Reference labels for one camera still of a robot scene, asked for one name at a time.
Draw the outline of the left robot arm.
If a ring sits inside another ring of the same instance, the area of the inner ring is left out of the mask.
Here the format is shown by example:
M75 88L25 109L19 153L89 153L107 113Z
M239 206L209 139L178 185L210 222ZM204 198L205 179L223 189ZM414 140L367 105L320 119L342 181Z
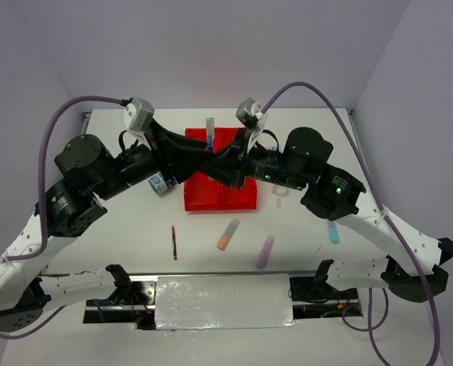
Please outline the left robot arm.
M215 159L205 142L146 124L144 143L113 156L95 135L70 140L55 158L62 178L41 193L17 239L0 256L0 337L21 330L49 312L85 300L127 302L134 294L129 274L108 265L78 274L44 274L45 267L74 243L106 209L103 202L156 173L182 183Z

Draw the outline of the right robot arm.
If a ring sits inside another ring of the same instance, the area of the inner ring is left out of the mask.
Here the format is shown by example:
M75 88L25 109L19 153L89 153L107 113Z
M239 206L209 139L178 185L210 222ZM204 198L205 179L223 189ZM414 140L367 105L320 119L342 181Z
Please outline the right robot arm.
M322 298L350 288L383 288L414 303L446 290L442 268L453 256L448 238L427 236L389 210L379 208L373 194L347 171L327 160L333 145L309 127L288 134L284 149L246 147L246 130L201 167L201 173L230 188L247 178L303 191L300 202L323 220L348 227L376 245L383 256L356 262L322 261L314 275L314 290Z

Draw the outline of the blue pen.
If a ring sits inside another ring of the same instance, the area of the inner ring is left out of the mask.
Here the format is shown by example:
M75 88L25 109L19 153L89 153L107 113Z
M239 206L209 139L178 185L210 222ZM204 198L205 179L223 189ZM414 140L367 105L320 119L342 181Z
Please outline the blue pen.
M207 135L207 149L209 151L214 150L214 133L209 133Z

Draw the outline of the red pen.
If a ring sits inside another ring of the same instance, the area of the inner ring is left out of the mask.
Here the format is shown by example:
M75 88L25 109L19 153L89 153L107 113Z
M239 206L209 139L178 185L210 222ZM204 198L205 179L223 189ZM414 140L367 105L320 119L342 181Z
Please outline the red pen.
M172 225L172 252L173 252L174 261L177 261L178 260L178 252L177 252L176 231L175 231L175 226L174 225Z

